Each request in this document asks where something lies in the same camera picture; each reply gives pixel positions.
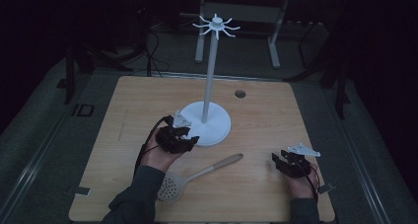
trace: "sleeve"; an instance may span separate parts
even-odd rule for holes
[[[318,224],[319,213],[313,198],[296,198],[290,202],[290,224]]]
[[[103,224],[154,223],[157,193],[166,174],[158,169],[140,166],[130,187],[118,194],[108,206],[110,212]]]

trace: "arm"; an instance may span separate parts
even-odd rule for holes
[[[311,164],[313,169],[317,170],[317,165]],[[291,224],[317,224],[319,221],[319,213],[317,211],[314,193],[308,180],[303,178],[289,178],[285,176],[293,200],[290,202],[290,223]],[[315,172],[309,174],[309,178],[313,185],[317,187],[318,180]]]
[[[103,224],[154,223],[157,193],[166,171],[182,155],[167,153],[159,147],[155,141],[157,132],[146,147],[146,150],[154,149],[143,156],[131,186],[110,203],[110,212],[104,217]]]

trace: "hand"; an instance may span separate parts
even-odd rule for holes
[[[312,169],[317,171],[317,165],[311,164]],[[311,182],[313,183],[314,188],[317,188],[318,180],[316,173],[311,171],[308,175]],[[306,177],[302,178],[290,178],[285,176],[286,181],[289,184],[290,193],[292,194],[293,198],[314,198],[314,191],[311,187],[311,184],[308,182]]]
[[[148,151],[149,149],[152,149],[152,150],[144,154],[144,157],[142,157],[140,166],[153,167],[165,173],[166,171],[169,170],[169,167],[172,165],[172,163],[177,158],[181,157],[183,153],[172,154],[172,153],[168,153],[164,151],[163,148],[161,148],[156,141],[156,134],[158,133],[159,130],[160,130],[159,128],[156,129],[156,131],[151,136],[150,141],[147,144],[145,151]]]

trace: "perforated spatula head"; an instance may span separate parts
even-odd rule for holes
[[[177,201],[181,198],[184,187],[187,185],[188,182],[204,174],[217,170],[221,167],[235,163],[239,161],[243,156],[244,155],[242,153],[233,155],[187,178],[179,177],[174,173],[167,172],[163,184],[161,185],[160,190],[158,192],[158,198],[166,202]]]

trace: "wooden table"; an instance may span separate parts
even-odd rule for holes
[[[151,128],[161,117],[203,101],[205,82],[184,78],[119,79],[80,183],[80,187],[92,191],[89,196],[75,197],[69,213],[71,220],[103,219],[108,204],[130,185],[138,152]],[[236,97],[236,90],[244,90],[246,96]],[[283,175],[271,161],[271,153],[279,155],[280,150],[301,142],[311,147],[292,88],[279,82],[215,80],[211,101],[230,114],[231,133],[218,145],[195,146],[176,160],[170,171],[189,176],[228,156],[243,153],[244,157],[193,180],[179,201],[158,200],[156,221],[289,220],[291,196]],[[307,159],[316,163],[313,157]],[[328,194],[319,196],[318,209],[321,220],[334,219]]]

